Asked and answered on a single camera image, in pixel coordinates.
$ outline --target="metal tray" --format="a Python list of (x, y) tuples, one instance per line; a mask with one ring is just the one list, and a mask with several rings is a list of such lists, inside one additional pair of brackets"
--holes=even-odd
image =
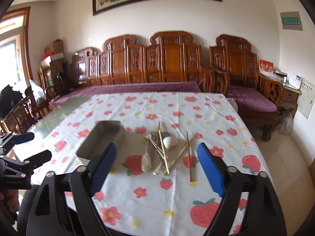
[(76, 156), (86, 166), (93, 157), (102, 154), (109, 143), (114, 143), (119, 151), (125, 136), (121, 121), (101, 121), (92, 129)]

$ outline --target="tablecloth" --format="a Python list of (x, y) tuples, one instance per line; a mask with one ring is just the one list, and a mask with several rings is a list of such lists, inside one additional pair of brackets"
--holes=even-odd
[[(221, 198), (212, 191), (197, 160), (196, 147), (201, 142), (228, 166), (249, 174), (266, 171), (270, 176), (253, 137), (223, 95), (140, 92), (94, 95), (79, 106), (40, 147), (33, 146), (30, 155), (48, 149), (53, 157), (35, 170), (32, 181), (41, 183), (50, 170), (62, 174), (81, 165), (76, 150), (101, 120), (121, 120), (127, 133), (102, 191), (93, 201), (106, 226), (130, 235), (203, 235)], [(170, 175), (141, 171), (144, 135), (156, 131), (159, 121), (163, 131), (179, 140), (179, 146), (170, 150), (170, 158), (185, 145), (186, 131), (194, 136), (194, 182), (189, 182), (187, 152)], [(71, 193), (66, 196), (68, 205), (75, 208)], [(239, 230), (246, 199), (243, 193), (231, 233)]]

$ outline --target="blue gripper pad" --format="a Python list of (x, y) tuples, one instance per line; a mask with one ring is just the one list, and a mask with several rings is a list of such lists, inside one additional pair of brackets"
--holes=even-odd
[(107, 151), (105, 150), (104, 152), (105, 153), (101, 155), (101, 161), (98, 162), (99, 164), (90, 178), (89, 194), (91, 197), (103, 187), (105, 179), (116, 159), (116, 145), (112, 143)]
[(198, 145), (197, 155), (212, 190), (223, 198), (226, 192), (223, 184), (223, 175), (215, 165), (215, 162), (205, 144)]

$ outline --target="tile floor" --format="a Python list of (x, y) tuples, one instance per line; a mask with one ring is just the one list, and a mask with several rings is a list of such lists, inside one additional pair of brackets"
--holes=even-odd
[(258, 128), (250, 129), (275, 183), (284, 213), (288, 236), (304, 222), (315, 203), (315, 189), (308, 167), (292, 138), (274, 134), (263, 142)]

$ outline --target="metal screw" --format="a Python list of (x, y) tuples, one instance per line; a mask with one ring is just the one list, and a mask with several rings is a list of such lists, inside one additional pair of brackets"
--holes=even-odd
[(80, 166), (77, 168), (77, 172), (83, 172), (86, 170), (86, 166)]
[(259, 172), (259, 175), (260, 175), (261, 177), (264, 177), (264, 178), (268, 177), (268, 175), (267, 175), (267, 173), (266, 173), (265, 171)]
[(55, 174), (55, 172), (49, 171), (49, 172), (46, 174), (46, 177), (52, 177), (54, 174)]
[(229, 171), (231, 173), (235, 173), (235, 172), (237, 172), (237, 168), (235, 168), (234, 166), (230, 166), (227, 168), (227, 171)]

